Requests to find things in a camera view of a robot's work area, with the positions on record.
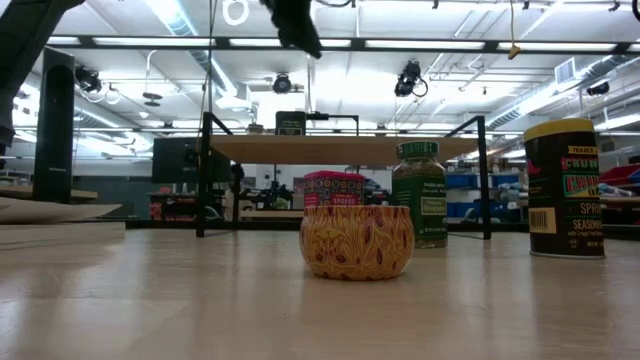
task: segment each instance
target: black speaker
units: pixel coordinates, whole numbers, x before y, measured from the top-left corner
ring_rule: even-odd
[[[44,50],[33,198],[68,204],[73,156],[74,58]]]

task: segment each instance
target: spice jar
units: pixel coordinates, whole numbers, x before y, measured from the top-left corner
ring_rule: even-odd
[[[396,148],[400,164],[393,170],[393,202],[409,207],[416,248],[447,247],[447,188],[438,152],[438,143],[430,141]]]

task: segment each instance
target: wooden shelf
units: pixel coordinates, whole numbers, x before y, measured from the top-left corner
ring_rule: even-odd
[[[0,185],[0,194],[17,198],[30,198],[33,194],[31,185]],[[92,191],[71,190],[71,197],[78,200],[95,200],[98,193]]]
[[[475,139],[370,136],[213,136],[211,146],[242,164],[396,165],[396,146],[410,141],[440,144],[440,162],[472,152]]]

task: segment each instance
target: black metal leg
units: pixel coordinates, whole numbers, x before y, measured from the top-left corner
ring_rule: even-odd
[[[234,230],[238,229],[238,221],[239,221],[239,214],[240,214],[240,177],[236,176],[234,178],[234,183],[233,183],[233,226],[232,228]]]
[[[489,206],[489,169],[487,165],[487,139],[485,137],[484,116],[476,116],[478,121],[478,152],[480,154],[480,195],[482,210],[482,232],[485,240],[491,240],[491,209]]]
[[[198,178],[198,224],[196,236],[204,237],[207,226],[207,203],[209,201],[209,183],[211,182],[211,169],[209,169],[209,149],[211,146],[211,122],[213,114],[205,112],[202,121],[202,138],[200,139],[200,168]]]

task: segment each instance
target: metal table frame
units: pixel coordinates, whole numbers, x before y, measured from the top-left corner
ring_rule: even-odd
[[[352,115],[329,115],[330,117],[354,118]],[[211,129],[212,122],[216,123],[225,133],[233,135],[214,114],[205,112],[202,124],[202,139],[200,142],[200,169],[208,169],[210,163],[210,146],[211,146]],[[359,128],[359,118],[354,118]],[[487,141],[485,138],[485,118],[484,116],[475,116],[473,119],[460,125],[451,131],[445,137],[453,137],[463,132],[467,127],[478,125],[478,151],[480,154],[480,193],[481,193],[481,210],[483,233],[482,239],[491,240],[491,214],[489,209],[489,171],[487,168]],[[260,221],[260,222],[243,222],[239,219],[239,190],[240,179],[235,177],[235,186],[233,190],[233,219],[230,223],[207,223],[205,218],[205,207],[207,205],[209,183],[211,182],[210,171],[200,171],[198,182],[198,219],[196,223],[196,236],[202,238],[205,236],[206,229],[225,229],[225,230],[293,230],[299,228],[300,221]],[[456,231],[478,231],[477,226],[460,227]]]

